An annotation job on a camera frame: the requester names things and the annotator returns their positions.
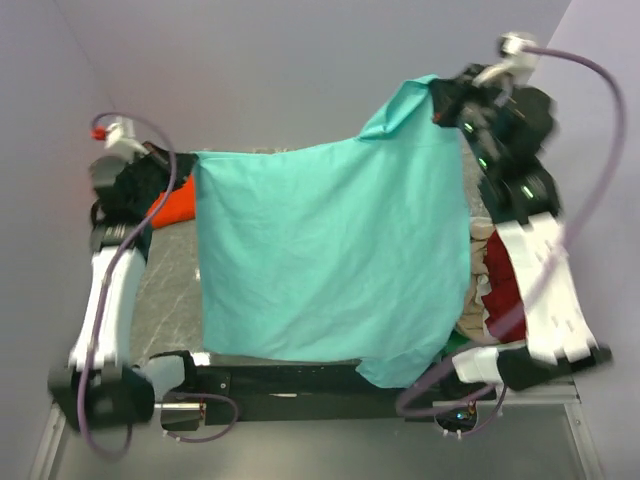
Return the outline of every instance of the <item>cable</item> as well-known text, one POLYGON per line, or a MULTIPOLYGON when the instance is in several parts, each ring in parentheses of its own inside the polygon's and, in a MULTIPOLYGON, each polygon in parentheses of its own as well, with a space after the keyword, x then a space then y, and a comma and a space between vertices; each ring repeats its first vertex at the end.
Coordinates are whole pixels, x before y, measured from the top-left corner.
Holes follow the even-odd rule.
MULTIPOLYGON (((136 237, 146 228, 147 225, 151 222, 153 217, 164 207, 165 203, 169 199, 169 195, 173 191, 173 188, 176 183, 177 170, 178 170, 178 162, 176 158, 175 148, 171 143, 169 137, 160 129, 158 126, 153 124, 152 122, 146 120, 145 118, 139 117, 137 115, 124 114, 121 112, 105 112, 97 115, 91 122, 92 131, 100 130, 99 123, 105 117, 122 117, 134 122, 142 123, 147 128, 155 132, 158 137, 165 144, 168 152, 169 152, 169 166, 170 166, 170 174, 169 174, 169 182, 167 183, 167 188, 162 196, 160 202, 156 205, 156 207, 150 212, 150 214, 145 217, 134 229, 133 231, 124 239, 122 244, 116 250, 113 258, 109 262, 107 269, 105 271, 102 287, 100 288, 100 295, 98 297, 98 305, 96 307, 96 318, 93 324, 93 330, 91 332, 91 341, 89 342, 89 348, 87 349, 87 358, 85 361, 85 366, 80 374, 80 383, 78 387, 78 402, 77 402, 77 411, 78 411, 78 424, 80 426, 80 433, 84 440, 87 442, 89 447, 99 456, 103 457, 106 460, 119 460, 121 459, 131 447, 131 439, 133 436, 133 428, 131 425, 127 426, 127 437, 125 439, 125 444, 123 448, 119 451, 110 451, 101 446, 99 446, 93 438, 91 431, 89 429, 87 415, 85 411, 85 401, 86 401, 86 393, 87 386, 89 383, 89 372, 93 368, 96 348, 98 343, 98 338, 100 335, 100 328, 102 326, 102 321, 105 313, 107 297, 109 294, 109 287, 111 285, 111 279, 113 277, 113 272, 118 264, 118 261, 122 258, 124 252, 129 248, 129 246, 133 243, 136 237)), ((212 437, 206 439, 183 439, 178 437, 175 434, 170 434, 173 438, 180 439, 187 443, 200 443, 205 441, 214 440, 216 438, 220 438, 222 435, 226 434, 238 420, 239 417, 239 407, 238 405, 230 398, 223 397, 221 395, 209 395, 209 394, 180 394, 181 396, 197 396, 199 398, 210 398, 213 400, 221 400, 229 403, 231 407, 234 409, 234 418, 232 422, 220 433, 217 435, 213 435, 212 437)))
MULTIPOLYGON (((542 292, 544 292, 549 279, 551 278, 551 274, 553 273, 555 267, 557 266, 558 261, 558 252, 560 249, 568 248, 575 238, 580 234, 582 228, 584 227, 587 220, 591 217, 594 210, 601 202, 605 192, 609 188, 611 184, 611 180, 614 177, 616 170, 618 169, 620 162, 622 160, 622 152, 625 143, 626 131, 627 131, 627 113, 626 113, 626 104, 624 101, 624 96, 622 94, 622 90, 616 81, 616 79, 609 73, 604 67, 598 65, 597 63, 589 60, 587 58, 581 57, 579 55, 575 55, 572 53, 560 51, 560 50, 552 50, 541 47, 525 47, 525 52, 533 53, 540 56, 547 57, 555 57, 563 60, 568 60, 574 63, 578 63, 583 65, 590 70, 594 71, 602 79, 605 81, 611 93, 613 95, 614 106, 615 106, 615 130, 612 139, 611 149, 609 151, 609 156, 605 163, 605 167, 594 185, 593 189, 589 193, 589 196, 583 203, 582 207, 578 210, 576 217, 573 221, 567 224, 567 228, 563 235, 563 238, 560 239, 558 244, 556 245, 554 254, 549 258, 547 263, 545 264, 544 270, 533 288, 531 289, 531 293, 526 297, 527 304, 531 305, 535 303, 539 298, 542 292)), ((505 333, 509 332, 511 329, 515 327, 515 325, 520 321, 522 315, 524 313, 524 304, 520 302, 519 305, 514 307, 509 313, 500 318, 496 324, 494 325, 495 332, 493 335, 497 338, 502 337, 505 333)), ((403 417, 426 417, 437 415, 439 413, 443 413, 453 408, 463 407, 467 405, 470 401, 476 400, 486 394, 488 391, 492 389, 491 386, 484 387, 479 391, 469 395, 466 398, 460 400, 459 404, 453 405, 451 407, 441 407, 441 408, 408 408, 408 406, 416 400, 418 397, 427 392, 433 385, 435 385, 439 380, 444 378, 449 372, 454 370, 453 366, 453 357, 464 352, 470 350, 475 347, 482 347, 483 345, 477 344, 475 342, 471 342, 458 350, 454 351, 445 359, 427 371, 422 377, 420 377, 411 387, 407 388, 404 392, 402 392, 396 401, 396 412, 398 415, 403 417)), ((498 404, 496 406, 495 412, 499 410, 503 401, 504 401, 504 393, 506 392, 506 388, 503 390, 503 395, 500 397, 498 404)), ((493 419, 495 415, 490 416, 487 421, 485 421, 481 426, 484 428, 490 420, 493 419)), ((479 428, 472 430, 473 433, 477 432, 479 428)))

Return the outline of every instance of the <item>teal cloth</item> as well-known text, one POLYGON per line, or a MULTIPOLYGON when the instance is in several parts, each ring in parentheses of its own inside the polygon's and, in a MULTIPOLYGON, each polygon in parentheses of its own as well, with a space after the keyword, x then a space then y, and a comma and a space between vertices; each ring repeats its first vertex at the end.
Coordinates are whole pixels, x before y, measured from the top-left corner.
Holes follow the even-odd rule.
POLYGON ((462 313, 471 268, 460 141, 431 121, 433 78, 405 82, 355 138, 197 152, 206 349, 361 359, 379 387, 424 372, 462 313))

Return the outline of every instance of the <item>wall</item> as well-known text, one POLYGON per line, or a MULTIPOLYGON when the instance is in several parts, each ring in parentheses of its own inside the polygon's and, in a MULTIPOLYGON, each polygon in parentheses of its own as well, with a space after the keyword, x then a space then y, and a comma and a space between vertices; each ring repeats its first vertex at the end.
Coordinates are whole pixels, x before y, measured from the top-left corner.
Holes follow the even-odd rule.
MULTIPOLYGON (((638 478, 640 418, 640 53, 633 42, 640 5, 634 0, 573 0, 551 46, 604 64, 626 93, 626 156, 610 193, 571 253, 578 294, 596 336, 610 344, 615 366, 579 379, 589 427, 607 473, 638 478)), ((558 101, 561 135, 546 163, 559 181, 568 215, 576 211, 604 162, 612 132, 612 104, 602 81, 588 70, 543 61, 531 82, 558 101)))
POLYGON ((546 43, 570 0, 58 0, 120 108, 178 148, 355 135, 401 81, 546 43))
POLYGON ((0 448, 26 478, 88 295, 91 117, 109 106, 51 1, 0 2, 0 448))

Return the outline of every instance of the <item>orange cloth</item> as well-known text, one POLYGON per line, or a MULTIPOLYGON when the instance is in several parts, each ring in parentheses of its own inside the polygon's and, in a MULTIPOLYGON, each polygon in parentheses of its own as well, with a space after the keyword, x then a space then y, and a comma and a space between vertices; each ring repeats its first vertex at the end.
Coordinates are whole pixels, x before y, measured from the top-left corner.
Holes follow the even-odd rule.
MULTIPOLYGON (((149 213, 160 203, 163 195, 164 193, 153 203, 149 213)), ((193 220, 194 218, 196 218, 196 187, 193 175, 190 175, 182 188, 171 192, 167 203, 151 219, 151 225, 154 229, 158 229, 174 223, 193 220)))

